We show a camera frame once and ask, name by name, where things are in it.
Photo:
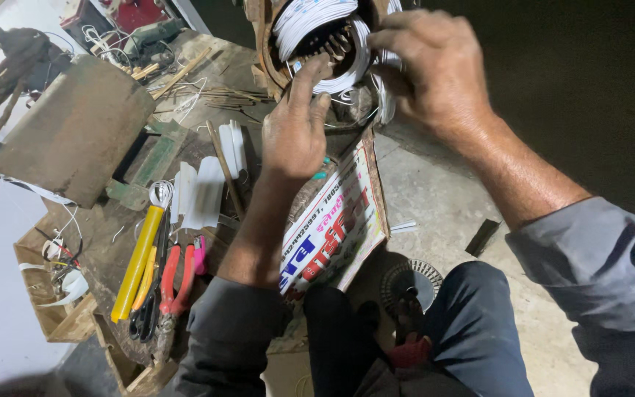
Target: gray shirt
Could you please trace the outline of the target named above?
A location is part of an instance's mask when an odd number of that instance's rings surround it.
[[[528,278],[578,323],[572,333],[580,351],[599,364],[592,396],[635,396],[635,215],[590,198],[506,240]],[[263,396],[266,349],[290,318],[277,291],[215,278],[190,310],[189,352],[176,391]],[[401,391],[419,390],[403,382]]]

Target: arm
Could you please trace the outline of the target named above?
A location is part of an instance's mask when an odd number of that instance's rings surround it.
[[[290,93],[266,117],[263,166],[246,218],[217,276],[190,309],[188,355],[176,392],[185,396],[263,396],[266,349],[291,312],[278,292],[280,248],[291,203],[322,164],[330,96],[313,87],[330,71],[309,61]]]
[[[600,366],[593,395],[635,395],[635,216],[591,198],[494,114],[465,19],[414,11],[387,17],[384,27],[367,42],[401,56],[410,81],[377,72],[397,92],[401,112],[481,177],[514,230],[507,242],[526,275],[579,324],[578,347]]]

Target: blue wire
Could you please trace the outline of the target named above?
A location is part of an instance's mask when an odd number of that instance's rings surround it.
[[[57,33],[53,33],[53,32],[43,32],[43,33],[45,33],[45,34],[47,34],[47,35],[58,36],[59,38],[63,39],[63,41],[65,41],[66,43],[68,43],[68,45],[70,46],[70,49],[73,51],[73,55],[75,55],[75,47],[73,47],[73,45],[72,45],[72,44],[70,44],[70,42],[69,42],[69,41],[65,40],[65,37],[60,36],[59,34],[57,34]]]

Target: metal disc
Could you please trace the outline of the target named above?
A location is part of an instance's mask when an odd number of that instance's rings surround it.
[[[440,285],[442,276],[433,266],[409,259],[407,263],[389,269],[381,278],[381,302],[389,314],[396,316],[399,296],[410,291],[416,295],[425,313],[435,301]]]

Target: dark pants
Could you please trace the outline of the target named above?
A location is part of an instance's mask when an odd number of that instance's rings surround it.
[[[352,396],[377,358],[388,362],[347,297],[335,288],[305,295],[316,396]],[[532,396],[504,274],[480,261],[456,266],[426,312],[430,361],[481,396]]]

